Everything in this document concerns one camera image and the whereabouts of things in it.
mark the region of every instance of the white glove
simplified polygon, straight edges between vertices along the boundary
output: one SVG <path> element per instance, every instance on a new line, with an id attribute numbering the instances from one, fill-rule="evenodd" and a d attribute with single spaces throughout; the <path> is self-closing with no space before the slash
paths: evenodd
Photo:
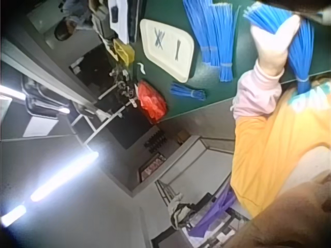
<path id="1" fill-rule="evenodd" d="M 269 76 L 279 75 L 288 57 L 288 47 L 300 27 L 300 17 L 288 18 L 273 35 L 257 26 L 251 26 L 251 33 L 259 54 L 259 65 Z"/>

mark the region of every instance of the red plastic bag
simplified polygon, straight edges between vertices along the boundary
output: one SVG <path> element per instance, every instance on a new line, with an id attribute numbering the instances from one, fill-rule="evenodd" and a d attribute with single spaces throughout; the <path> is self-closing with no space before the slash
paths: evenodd
<path id="1" fill-rule="evenodd" d="M 167 113 L 164 98 L 144 80 L 140 80 L 138 84 L 138 99 L 154 122 L 158 122 Z"/>

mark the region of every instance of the pink sleeve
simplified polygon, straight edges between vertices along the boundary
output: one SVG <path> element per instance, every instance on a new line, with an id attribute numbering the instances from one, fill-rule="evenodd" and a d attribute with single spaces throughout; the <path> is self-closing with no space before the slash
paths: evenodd
<path id="1" fill-rule="evenodd" d="M 256 61 L 254 69 L 238 80 L 237 95 L 233 99 L 233 116 L 261 116 L 274 111 L 281 94 L 278 76 L 268 76 Z"/>

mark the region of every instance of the green table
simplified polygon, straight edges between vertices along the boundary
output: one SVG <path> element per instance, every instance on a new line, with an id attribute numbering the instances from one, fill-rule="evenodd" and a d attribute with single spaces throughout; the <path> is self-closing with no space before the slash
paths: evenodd
<path id="1" fill-rule="evenodd" d="M 146 75 L 137 68 L 137 78 L 145 79 L 152 84 L 167 101 L 169 111 L 164 119 L 169 119 L 180 114 L 205 107 L 209 104 L 232 98 L 236 94 L 237 81 L 240 76 L 251 70 L 257 58 L 257 52 L 250 34 L 250 24 L 243 18 L 243 10 L 251 5 L 249 0 L 231 0 L 234 7 L 241 5 L 237 21 L 236 38 L 234 43 L 233 73 L 234 80 L 229 83 L 219 81 L 219 69 L 202 63 L 200 47 L 195 39 L 187 19 L 182 0 L 147 0 L 145 19 L 158 21 L 187 31 L 194 38 L 194 55 L 190 71 L 190 79 L 186 85 L 206 90 L 207 99 L 204 102 L 178 98 L 170 94 L 170 85 L 174 81 L 167 72 L 149 61 L 143 51 L 141 39 L 133 46 L 136 51 L 135 63 L 144 64 Z M 331 28 L 315 25 L 314 55 L 310 74 L 320 74 L 331 71 Z M 282 82 L 290 82 L 294 76 L 286 70 Z"/>

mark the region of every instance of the purple cloth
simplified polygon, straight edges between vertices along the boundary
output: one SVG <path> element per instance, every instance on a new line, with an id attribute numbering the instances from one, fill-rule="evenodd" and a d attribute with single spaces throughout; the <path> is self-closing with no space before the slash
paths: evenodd
<path id="1" fill-rule="evenodd" d="M 236 196 L 230 188 L 230 183 L 228 183 L 205 216 L 202 217 L 194 228 L 188 231 L 188 235 L 191 237 L 203 238 L 214 220 L 218 219 L 235 201 Z"/>

